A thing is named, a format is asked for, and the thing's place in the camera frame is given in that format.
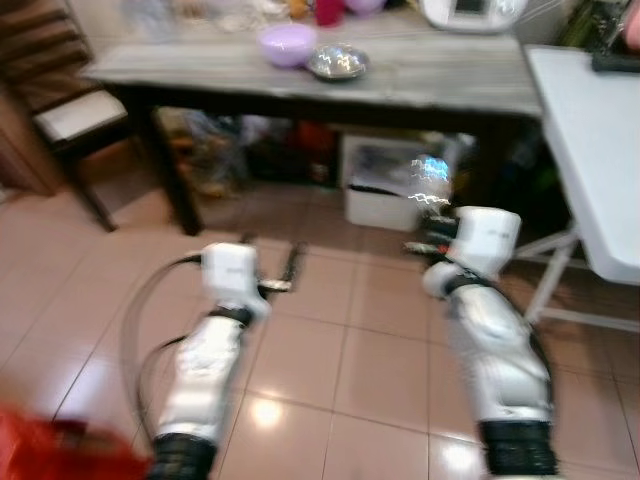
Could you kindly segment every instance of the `purple bowl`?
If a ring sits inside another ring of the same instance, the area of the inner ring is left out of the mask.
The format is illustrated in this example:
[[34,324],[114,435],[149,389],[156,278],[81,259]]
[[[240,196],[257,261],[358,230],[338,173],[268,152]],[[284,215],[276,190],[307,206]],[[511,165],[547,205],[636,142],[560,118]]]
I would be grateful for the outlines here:
[[269,27],[258,35],[262,53],[277,67],[293,68],[304,65],[313,53],[318,35],[299,23]]

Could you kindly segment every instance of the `chair seat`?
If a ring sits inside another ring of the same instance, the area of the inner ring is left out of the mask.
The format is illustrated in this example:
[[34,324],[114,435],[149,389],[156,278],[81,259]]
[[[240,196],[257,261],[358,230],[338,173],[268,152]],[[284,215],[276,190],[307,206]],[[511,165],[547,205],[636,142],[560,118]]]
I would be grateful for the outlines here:
[[72,140],[126,116],[122,104],[100,90],[41,113],[35,121],[53,142],[58,142]]

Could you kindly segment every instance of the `gray tabletop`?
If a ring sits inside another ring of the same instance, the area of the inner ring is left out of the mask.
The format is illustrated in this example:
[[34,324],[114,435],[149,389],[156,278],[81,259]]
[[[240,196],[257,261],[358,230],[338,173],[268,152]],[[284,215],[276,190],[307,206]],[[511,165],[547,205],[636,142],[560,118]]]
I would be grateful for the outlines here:
[[255,32],[225,34],[196,26],[180,29],[164,43],[132,36],[85,75],[121,85],[542,116],[525,57],[512,35],[441,32],[417,12],[402,10],[319,29],[319,36],[320,43],[350,43],[364,50],[371,70],[349,83],[323,83],[304,70],[269,65]]

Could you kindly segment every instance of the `metal bowl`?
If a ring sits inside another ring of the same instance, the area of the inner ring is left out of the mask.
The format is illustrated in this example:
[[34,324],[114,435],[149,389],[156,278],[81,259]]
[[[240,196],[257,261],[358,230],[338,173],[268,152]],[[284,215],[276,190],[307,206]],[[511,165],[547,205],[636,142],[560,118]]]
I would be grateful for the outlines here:
[[369,57],[350,45],[325,45],[311,54],[307,68],[324,80],[347,80],[367,71]]

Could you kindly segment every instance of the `white appliance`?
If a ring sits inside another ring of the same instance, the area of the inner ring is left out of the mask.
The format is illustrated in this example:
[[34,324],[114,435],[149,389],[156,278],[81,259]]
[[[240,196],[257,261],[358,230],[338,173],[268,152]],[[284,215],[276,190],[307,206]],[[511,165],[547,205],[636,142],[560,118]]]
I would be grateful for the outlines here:
[[508,30],[527,0],[419,0],[422,14],[437,28],[468,33]]

